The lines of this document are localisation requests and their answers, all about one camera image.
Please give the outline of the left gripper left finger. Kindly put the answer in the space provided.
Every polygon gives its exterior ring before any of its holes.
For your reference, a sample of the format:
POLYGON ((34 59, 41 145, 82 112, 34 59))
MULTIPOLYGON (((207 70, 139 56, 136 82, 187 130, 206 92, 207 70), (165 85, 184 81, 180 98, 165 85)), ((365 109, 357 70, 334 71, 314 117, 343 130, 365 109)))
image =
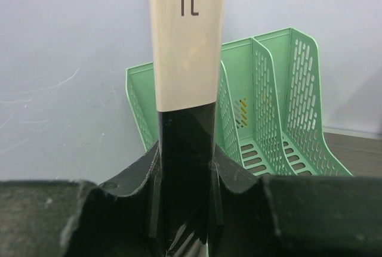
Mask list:
POLYGON ((113 178, 1 182, 2 256, 149 256, 153 145, 113 178))

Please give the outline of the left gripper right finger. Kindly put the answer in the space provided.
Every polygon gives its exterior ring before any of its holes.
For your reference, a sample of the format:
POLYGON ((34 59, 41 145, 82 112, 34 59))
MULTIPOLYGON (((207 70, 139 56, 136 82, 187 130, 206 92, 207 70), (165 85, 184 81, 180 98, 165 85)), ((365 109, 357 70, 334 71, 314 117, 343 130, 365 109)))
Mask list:
POLYGON ((381 179, 256 177, 216 148, 210 256, 380 256, 381 179))

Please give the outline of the green file organizer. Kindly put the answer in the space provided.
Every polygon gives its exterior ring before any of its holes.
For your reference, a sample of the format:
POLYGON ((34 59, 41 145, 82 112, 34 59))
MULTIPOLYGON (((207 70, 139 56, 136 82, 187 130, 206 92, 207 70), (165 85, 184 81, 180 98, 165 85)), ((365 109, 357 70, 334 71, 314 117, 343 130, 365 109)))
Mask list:
MULTIPOLYGON (((144 146, 157 145, 161 161, 153 62, 127 70, 126 92, 144 146)), ((253 175, 350 176, 323 135, 317 43, 299 30, 221 44, 214 103, 215 150, 253 175)))

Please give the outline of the white eraser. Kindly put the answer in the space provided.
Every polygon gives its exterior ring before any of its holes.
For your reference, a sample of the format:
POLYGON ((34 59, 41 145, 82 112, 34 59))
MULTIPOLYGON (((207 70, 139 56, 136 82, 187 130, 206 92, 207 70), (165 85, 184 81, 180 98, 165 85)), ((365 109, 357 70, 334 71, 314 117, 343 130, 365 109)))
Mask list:
POLYGON ((217 100, 224 0, 149 0, 156 108, 217 100))

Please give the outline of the black notebook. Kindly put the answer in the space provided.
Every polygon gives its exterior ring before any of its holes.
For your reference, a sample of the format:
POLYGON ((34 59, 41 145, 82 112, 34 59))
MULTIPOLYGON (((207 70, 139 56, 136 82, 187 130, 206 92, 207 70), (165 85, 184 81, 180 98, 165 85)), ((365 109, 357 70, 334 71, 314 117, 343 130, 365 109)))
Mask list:
POLYGON ((165 256, 201 256, 207 242, 215 103, 160 112, 165 256))

